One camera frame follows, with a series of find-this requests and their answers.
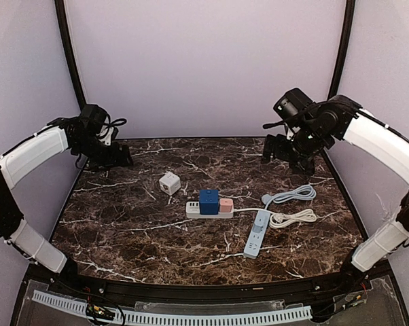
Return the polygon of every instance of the white cube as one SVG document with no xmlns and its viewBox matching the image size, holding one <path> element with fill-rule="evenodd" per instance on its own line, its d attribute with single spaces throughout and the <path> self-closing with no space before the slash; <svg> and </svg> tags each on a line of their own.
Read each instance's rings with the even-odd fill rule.
<svg viewBox="0 0 409 326">
<path fill-rule="evenodd" d="M 167 172 L 159 179 L 159 186 L 163 192 L 171 196 L 180 189 L 180 178 L 174 173 Z"/>
</svg>

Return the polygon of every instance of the pink block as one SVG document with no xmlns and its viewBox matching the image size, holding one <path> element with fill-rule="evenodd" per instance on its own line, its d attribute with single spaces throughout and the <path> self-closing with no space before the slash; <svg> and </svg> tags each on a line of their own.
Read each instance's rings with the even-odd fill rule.
<svg viewBox="0 0 409 326">
<path fill-rule="evenodd" d="M 221 198 L 219 200 L 219 212 L 230 213 L 233 209 L 233 200 L 229 198 Z"/>
</svg>

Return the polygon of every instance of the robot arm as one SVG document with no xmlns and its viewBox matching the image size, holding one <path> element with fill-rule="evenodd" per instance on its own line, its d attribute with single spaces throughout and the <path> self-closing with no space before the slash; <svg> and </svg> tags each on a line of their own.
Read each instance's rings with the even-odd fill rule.
<svg viewBox="0 0 409 326">
<path fill-rule="evenodd" d="M 268 135 L 263 162 L 289 162 L 296 173 L 313 174 L 314 156 L 334 139 L 361 148 L 397 173 L 409 186 L 409 140 L 345 96 L 314 103 L 301 90 L 290 90 L 274 106 L 283 118 L 264 128 L 285 125 L 287 134 Z M 409 239 L 409 192 L 401 207 L 376 233 L 347 257 L 341 272 L 355 284 L 376 262 Z"/>
<path fill-rule="evenodd" d="M 87 105 L 77 117 L 59 118 L 0 156 L 0 236 L 24 257 L 66 277 L 76 273 L 75 262 L 35 231 L 20 212 L 11 190 L 32 170 L 67 149 L 85 155 L 93 167 L 131 166 L 126 145 L 113 142 L 117 126 L 97 105 Z"/>
</svg>

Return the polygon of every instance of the blue cube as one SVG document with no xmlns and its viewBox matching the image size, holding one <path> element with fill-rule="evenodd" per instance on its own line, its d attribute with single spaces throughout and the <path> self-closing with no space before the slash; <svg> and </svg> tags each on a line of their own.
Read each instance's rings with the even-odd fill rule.
<svg viewBox="0 0 409 326">
<path fill-rule="evenodd" d="M 217 215 L 219 208 L 218 190 L 200 190 L 198 203 L 201 215 Z"/>
</svg>

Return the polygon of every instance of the light blue cable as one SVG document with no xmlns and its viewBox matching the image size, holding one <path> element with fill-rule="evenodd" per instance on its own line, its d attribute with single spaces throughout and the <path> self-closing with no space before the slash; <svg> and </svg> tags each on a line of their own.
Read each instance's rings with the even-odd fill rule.
<svg viewBox="0 0 409 326">
<path fill-rule="evenodd" d="M 271 203 L 282 204 L 292 199 L 313 200 L 315 197 L 316 191 L 311 185 L 302 185 L 301 187 L 291 190 L 290 192 L 281 192 L 273 196 L 268 194 L 263 195 L 262 202 L 265 204 L 265 209 L 268 209 L 268 206 L 270 206 Z"/>
</svg>

